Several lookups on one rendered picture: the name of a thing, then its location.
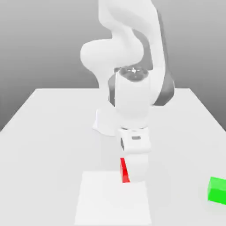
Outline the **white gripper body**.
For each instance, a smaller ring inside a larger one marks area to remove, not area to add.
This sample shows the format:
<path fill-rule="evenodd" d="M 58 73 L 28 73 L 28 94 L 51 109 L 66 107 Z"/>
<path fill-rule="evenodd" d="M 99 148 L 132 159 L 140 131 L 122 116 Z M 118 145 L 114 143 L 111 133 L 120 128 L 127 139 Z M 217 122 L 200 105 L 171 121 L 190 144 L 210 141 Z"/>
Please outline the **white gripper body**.
<path fill-rule="evenodd" d="M 148 171 L 148 154 L 129 154 L 125 157 L 128 178 L 131 183 L 146 180 Z"/>

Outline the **small red cube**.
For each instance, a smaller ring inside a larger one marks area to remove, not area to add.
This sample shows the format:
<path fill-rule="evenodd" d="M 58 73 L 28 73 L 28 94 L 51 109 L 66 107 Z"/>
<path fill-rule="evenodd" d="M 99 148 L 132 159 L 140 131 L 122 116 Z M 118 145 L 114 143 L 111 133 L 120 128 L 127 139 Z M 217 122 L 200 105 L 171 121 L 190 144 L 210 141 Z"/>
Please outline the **small red cube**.
<path fill-rule="evenodd" d="M 130 183 L 125 159 L 120 158 L 120 161 L 121 161 L 120 162 L 120 173 L 121 173 L 122 182 L 123 183 Z"/>

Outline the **small green cube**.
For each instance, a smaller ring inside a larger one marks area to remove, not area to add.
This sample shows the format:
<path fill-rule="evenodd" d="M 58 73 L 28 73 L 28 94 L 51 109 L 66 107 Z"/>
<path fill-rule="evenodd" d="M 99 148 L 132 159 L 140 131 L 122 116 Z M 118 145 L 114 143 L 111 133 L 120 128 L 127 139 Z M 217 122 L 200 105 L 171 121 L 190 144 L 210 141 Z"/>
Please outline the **small green cube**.
<path fill-rule="evenodd" d="M 211 177 L 207 189 L 208 201 L 226 205 L 226 179 Z"/>

